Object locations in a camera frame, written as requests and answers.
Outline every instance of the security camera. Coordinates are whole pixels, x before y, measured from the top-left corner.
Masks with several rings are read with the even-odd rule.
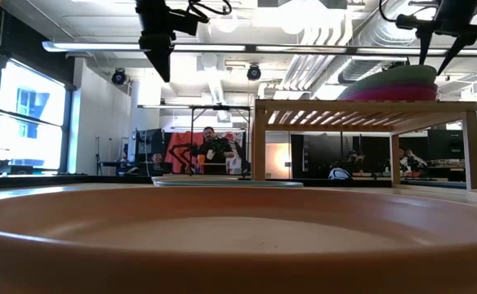
[[[256,81],[261,78],[262,72],[258,65],[250,65],[247,70],[247,79],[250,81]]]
[[[125,69],[115,69],[114,76],[111,77],[111,81],[116,86],[124,86],[129,82],[129,77],[126,75]]]

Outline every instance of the orange plate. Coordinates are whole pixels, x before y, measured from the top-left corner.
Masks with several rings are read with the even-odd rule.
[[[477,207],[313,189],[0,200],[0,294],[477,293]]]

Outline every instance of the man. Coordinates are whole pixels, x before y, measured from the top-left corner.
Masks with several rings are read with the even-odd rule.
[[[151,163],[148,163],[148,169],[144,170],[146,175],[149,172],[150,176],[158,176],[170,173],[170,168],[167,163],[163,162],[163,155],[160,153],[153,154],[151,156]]]
[[[419,168],[427,167],[427,163],[422,159],[416,156],[410,149],[407,149],[403,146],[399,147],[399,157],[400,165],[402,170],[414,172],[413,169],[418,170]]]
[[[225,138],[217,137],[212,127],[205,127],[203,135],[204,144],[200,146],[198,153],[205,156],[203,166],[204,174],[227,174],[225,159],[234,157],[230,143],[228,143],[228,140]]]

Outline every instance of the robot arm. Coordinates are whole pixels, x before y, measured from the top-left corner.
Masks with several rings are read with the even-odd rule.
[[[421,65],[426,61],[433,33],[448,35],[457,39],[446,53],[445,60],[440,66],[438,74],[441,74],[465,46],[474,45],[477,40],[477,25],[470,24],[477,13],[477,0],[426,2],[428,6],[433,4],[437,7],[433,20],[419,20],[415,16],[400,15],[394,21],[396,26],[401,29],[417,29],[417,37],[420,38],[421,42]]]
[[[196,35],[198,23],[209,22],[209,18],[199,8],[220,15],[231,13],[230,2],[222,1],[225,4],[222,11],[207,7],[200,0],[189,0],[188,8],[183,11],[171,9],[165,0],[136,0],[136,12],[142,27],[140,49],[145,50],[146,57],[164,82],[170,81],[170,55],[175,47],[172,41],[176,40],[174,31]]]

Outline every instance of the wooden rack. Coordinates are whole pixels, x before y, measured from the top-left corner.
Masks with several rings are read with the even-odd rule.
[[[253,179],[265,179],[266,131],[378,131],[390,135],[391,179],[400,184],[399,135],[462,120],[467,189],[477,189],[475,102],[256,100]]]

